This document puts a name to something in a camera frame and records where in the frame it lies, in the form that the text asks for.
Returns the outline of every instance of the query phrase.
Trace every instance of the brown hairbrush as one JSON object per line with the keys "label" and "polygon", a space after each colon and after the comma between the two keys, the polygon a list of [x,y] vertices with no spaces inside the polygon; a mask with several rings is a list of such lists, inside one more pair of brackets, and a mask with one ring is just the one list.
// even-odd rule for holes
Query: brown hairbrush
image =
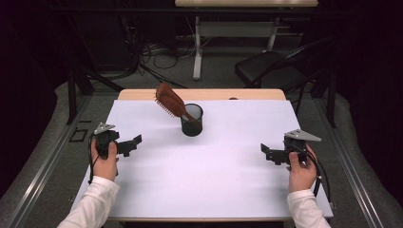
{"label": "brown hairbrush", "polygon": [[174,92],[174,90],[172,90],[169,85],[160,83],[157,88],[155,101],[171,116],[185,116],[190,122],[198,124],[199,127],[202,127],[200,123],[197,122],[195,118],[193,118],[186,111],[183,100]]}

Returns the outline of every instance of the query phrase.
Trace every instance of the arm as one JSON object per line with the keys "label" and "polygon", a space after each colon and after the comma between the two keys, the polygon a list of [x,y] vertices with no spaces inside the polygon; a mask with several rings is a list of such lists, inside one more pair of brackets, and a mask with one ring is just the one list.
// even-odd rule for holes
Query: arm
{"label": "arm", "polygon": [[115,143],[109,144],[108,152],[107,160],[101,159],[95,148],[95,141],[91,143],[94,179],[77,207],[68,214],[59,227],[98,228],[104,225],[120,190],[119,185],[114,182],[118,160]]}
{"label": "arm", "polygon": [[297,228],[330,227],[317,206],[317,199],[311,189],[290,193],[287,197],[288,208]]}
{"label": "arm", "polygon": [[[314,151],[307,145],[307,149],[312,153]],[[323,212],[317,206],[317,199],[311,191],[316,177],[317,170],[309,159],[304,164],[299,162],[297,153],[290,153],[290,194],[287,197],[288,207],[291,216],[297,228],[309,227],[330,227],[329,223],[323,217]]]}
{"label": "arm", "polygon": [[95,176],[83,199],[58,227],[101,227],[109,215],[119,189],[115,182]]}

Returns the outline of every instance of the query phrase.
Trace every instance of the white table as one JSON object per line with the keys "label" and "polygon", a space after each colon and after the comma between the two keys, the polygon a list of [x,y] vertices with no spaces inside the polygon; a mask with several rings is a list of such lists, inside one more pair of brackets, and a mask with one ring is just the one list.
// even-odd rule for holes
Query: white table
{"label": "white table", "polygon": [[[317,0],[176,0],[177,7],[193,8],[314,8]],[[267,37],[267,51],[273,49],[278,30],[278,18],[273,22],[201,22],[196,16],[196,56],[193,79],[201,78],[201,36]]]}
{"label": "white table", "polygon": [[[291,219],[286,165],[260,152],[283,148],[283,135],[299,128],[293,108],[281,100],[185,100],[204,110],[203,131],[184,136],[179,118],[152,101],[115,101],[108,124],[118,142],[139,134],[143,142],[121,157],[122,187],[109,219],[125,221],[248,221]],[[87,189],[87,172],[73,207]],[[333,213],[320,187],[325,217]]]}

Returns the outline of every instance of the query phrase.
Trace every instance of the black chair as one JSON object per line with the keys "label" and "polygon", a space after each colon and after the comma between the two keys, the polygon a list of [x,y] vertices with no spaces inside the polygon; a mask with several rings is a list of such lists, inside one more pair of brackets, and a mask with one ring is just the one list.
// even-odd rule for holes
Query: black chair
{"label": "black chair", "polygon": [[297,115],[306,84],[329,68],[324,60],[334,43],[334,36],[326,37],[299,47],[286,57],[267,51],[236,63],[235,73],[245,87],[279,88],[285,94],[299,89],[298,99],[293,101],[297,102]]}

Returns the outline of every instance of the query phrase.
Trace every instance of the hand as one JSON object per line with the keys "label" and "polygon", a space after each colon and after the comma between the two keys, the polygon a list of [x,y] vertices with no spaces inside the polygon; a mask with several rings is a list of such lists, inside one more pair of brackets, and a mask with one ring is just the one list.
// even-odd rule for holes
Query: hand
{"label": "hand", "polygon": [[92,163],[94,164],[94,176],[115,181],[115,177],[118,172],[118,167],[116,165],[116,162],[119,160],[116,158],[116,155],[118,154],[118,147],[114,142],[110,142],[107,150],[107,160],[103,160],[101,157],[99,157],[98,151],[95,148],[95,140],[91,142],[91,156]]}
{"label": "hand", "polygon": [[[306,148],[311,152],[316,160],[317,156],[312,148],[309,147],[308,144],[306,145]],[[317,169],[315,168],[314,163],[309,158],[307,158],[306,164],[299,162],[298,154],[296,152],[291,152],[289,158],[291,166],[288,167],[288,170],[290,170],[288,190],[290,193],[311,189],[312,184],[314,184],[317,177]]]}

